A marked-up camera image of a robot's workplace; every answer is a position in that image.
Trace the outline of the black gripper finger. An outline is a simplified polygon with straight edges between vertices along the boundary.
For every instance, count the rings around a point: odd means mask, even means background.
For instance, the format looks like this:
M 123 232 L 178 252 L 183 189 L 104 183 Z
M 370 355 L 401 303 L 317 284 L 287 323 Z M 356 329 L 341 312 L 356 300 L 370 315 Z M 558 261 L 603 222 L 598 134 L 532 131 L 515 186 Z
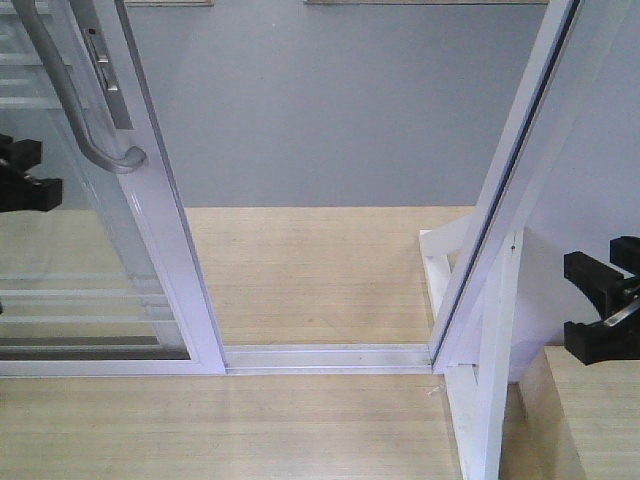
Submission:
M 584 365 L 604 361 L 639 359 L 639 317 L 623 320 L 613 327 L 604 322 L 566 322 L 564 348 Z
M 48 212 L 63 201 L 63 180 L 38 179 L 9 165 L 1 165 L 1 212 Z
M 621 236 L 610 241 L 609 262 L 632 274 L 619 271 L 581 251 L 564 255 L 564 277 L 592 303 L 606 319 L 639 298 L 639 238 Z
M 42 143 L 24 139 L 15 141 L 11 136 L 0 135 L 1 158 L 23 172 L 41 163 Z

